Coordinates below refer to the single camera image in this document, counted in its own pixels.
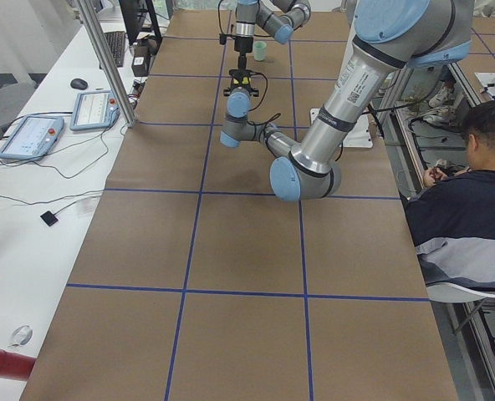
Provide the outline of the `green plastic cup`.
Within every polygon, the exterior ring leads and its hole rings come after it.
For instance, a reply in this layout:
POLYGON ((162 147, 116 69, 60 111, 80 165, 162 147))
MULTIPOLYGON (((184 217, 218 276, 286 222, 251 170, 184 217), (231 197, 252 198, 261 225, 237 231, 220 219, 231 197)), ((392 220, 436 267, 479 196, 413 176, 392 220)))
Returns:
POLYGON ((256 41, 253 43, 253 58, 257 62, 265 60, 267 54, 267 43, 265 41, 256 41))

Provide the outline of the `black box with label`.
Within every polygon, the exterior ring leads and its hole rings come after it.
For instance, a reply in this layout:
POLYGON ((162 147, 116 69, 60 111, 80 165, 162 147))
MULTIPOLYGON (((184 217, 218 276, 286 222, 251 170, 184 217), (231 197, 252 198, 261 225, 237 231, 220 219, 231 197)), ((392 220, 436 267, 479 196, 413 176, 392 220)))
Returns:
POLYGON ((135 77, 146 77, 151 67, 151 52, 147 44, 132 47, 131 69, 135 77))

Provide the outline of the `black computer monitor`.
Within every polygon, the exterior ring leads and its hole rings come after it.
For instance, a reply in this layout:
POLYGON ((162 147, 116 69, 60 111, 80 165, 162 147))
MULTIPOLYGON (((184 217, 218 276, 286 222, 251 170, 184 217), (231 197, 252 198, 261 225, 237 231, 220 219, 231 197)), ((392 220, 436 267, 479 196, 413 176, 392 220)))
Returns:
POLYGON ((136 43, 147 17, 151 19, 156 43, 161 45, 162 36, 151 0, 119 0, 119 5, 130 45, 136 43))

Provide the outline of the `black keyboard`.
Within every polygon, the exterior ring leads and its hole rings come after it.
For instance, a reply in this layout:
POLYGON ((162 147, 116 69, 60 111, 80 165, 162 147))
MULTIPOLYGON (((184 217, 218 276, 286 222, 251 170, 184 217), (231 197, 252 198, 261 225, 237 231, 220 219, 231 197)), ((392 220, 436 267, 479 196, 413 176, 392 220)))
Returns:
POLYGON ((115 65, 119 68, 124 65, 125 61, 125 32, 124 31, 110 31, 104 33, 105 40, 109 46, 115 65))

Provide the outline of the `far teach pendant tablet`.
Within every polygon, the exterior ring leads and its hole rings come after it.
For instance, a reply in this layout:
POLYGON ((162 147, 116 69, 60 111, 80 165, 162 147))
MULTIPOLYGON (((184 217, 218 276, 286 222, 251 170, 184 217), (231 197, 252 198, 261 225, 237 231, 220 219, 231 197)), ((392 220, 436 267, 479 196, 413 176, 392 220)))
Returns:
POLYGON ((85 131, 108 129, 120 115, 119 105, 109 90, 77 94, 70 129, 85 131))

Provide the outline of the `teach pendant tablet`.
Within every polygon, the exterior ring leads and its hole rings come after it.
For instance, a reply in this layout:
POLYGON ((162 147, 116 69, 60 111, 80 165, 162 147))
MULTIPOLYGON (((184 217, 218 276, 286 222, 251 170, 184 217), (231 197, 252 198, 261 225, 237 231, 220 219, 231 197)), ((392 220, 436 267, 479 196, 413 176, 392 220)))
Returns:
POLYGON ((109 90, 77 94, 70 129, 85 131, 108 129, 120 115, 119 105, 109 90))
POLYGON ((40 160, 54 147, 63 130, 63 117, 28 115, 0 149, 0 160, 40 160))

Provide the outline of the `black computer mouse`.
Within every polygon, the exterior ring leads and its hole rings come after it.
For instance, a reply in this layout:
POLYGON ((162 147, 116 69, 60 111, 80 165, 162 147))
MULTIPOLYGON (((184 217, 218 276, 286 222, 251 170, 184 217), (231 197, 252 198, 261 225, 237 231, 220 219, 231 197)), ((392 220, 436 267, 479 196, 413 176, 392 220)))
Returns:
POLYGON ((77 90, 86 90, 89 85, 84 79, 75 78, 70 81, 70 87, 77 90))

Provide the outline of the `near teach pendant tablet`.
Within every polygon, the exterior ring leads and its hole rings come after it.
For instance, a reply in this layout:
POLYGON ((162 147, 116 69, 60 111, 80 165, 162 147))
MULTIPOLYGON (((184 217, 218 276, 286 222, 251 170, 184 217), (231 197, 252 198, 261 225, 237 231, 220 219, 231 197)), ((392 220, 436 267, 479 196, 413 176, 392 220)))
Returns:
POLYGON ((63 117, 28 115, 0 149, 0 160, 40 160, 54 147, 63 130, 63 117))

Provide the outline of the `small black square device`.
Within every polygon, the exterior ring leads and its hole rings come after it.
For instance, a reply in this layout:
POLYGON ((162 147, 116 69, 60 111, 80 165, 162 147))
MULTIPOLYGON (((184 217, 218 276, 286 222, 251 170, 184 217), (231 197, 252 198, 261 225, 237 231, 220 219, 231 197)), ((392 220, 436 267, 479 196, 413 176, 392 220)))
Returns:
POLYGON ((40 218, 47 226, 53 226, 59 221, 58 217, 52 211, 45 211, 40 218))

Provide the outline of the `seated person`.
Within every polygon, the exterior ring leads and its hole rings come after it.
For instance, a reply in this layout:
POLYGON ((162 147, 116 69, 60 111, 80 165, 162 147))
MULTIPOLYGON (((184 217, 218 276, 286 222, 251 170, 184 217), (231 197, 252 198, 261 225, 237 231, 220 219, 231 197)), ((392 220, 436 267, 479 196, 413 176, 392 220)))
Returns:
POLYGON ((404 207, 422 275, 495 290, 495 101, 470 109, 462 121, 468 167, 453 176, 425 171, 425 189, 404 207))

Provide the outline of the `white chair seat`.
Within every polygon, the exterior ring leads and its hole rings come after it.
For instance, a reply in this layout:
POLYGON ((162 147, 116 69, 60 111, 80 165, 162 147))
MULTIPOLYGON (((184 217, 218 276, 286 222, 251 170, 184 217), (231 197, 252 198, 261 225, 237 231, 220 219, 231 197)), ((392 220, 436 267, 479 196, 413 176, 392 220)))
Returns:
POLYGON ((438 282, 426 286, 429 299, 433 302, 466 303, 486 298, 495 299, 495 291, 478 291, 450 282, 438 282))

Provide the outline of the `red cylinder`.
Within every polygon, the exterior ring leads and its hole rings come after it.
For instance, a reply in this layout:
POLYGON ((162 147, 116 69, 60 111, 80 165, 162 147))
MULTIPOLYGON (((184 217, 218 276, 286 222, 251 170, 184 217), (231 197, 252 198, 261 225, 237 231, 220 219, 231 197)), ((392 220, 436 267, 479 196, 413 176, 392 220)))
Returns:
POLYGON ((0 349, 0 378, 27 381, 36 358, 0 349))

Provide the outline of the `white pedestal column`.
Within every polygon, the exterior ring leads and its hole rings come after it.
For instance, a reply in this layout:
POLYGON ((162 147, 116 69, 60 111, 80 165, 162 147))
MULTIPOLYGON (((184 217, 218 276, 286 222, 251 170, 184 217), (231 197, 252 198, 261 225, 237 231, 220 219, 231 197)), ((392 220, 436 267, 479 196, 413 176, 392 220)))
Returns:
MULTIPOLYGON (((344 13, 348 19, 348 24, 350 26, 349 38, 344 51, 344 57, 341 64, 339 76, 341 76, 348 62, 350 61, 351 55, 353 53, 351 41, 355 35, 355 29, 353 28, 352 13, 355 10, 356 1, 345 1, 342 0, 340 5, 336 8, 338 12, 344 13)), ((355 127, 347 134, 344 138, 344 147, 355 147, 355 148, 371 148, 373 146, 371 134, 369 131, 369 118, 368 116, 361 115, 355 124, 355 127)))

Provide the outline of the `aluminium frame post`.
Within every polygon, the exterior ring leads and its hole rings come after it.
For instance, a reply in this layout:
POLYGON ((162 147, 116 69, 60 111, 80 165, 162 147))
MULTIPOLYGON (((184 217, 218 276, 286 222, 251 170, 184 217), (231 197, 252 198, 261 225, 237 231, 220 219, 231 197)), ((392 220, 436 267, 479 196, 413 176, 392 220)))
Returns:
POLYGON ((115 65, 114 58, 110 52, 110 47, 106 42, 104 32, 92 3, 89 0, 77 0, 76 3, 81 20, 89 35, 95 54, 100 61, 100 66, 102 67, 110 88, 117 100, 120 112, 123 115, 127 126, 132 128, 136 122, 135 112, 130 104, 124 83, 115 65))

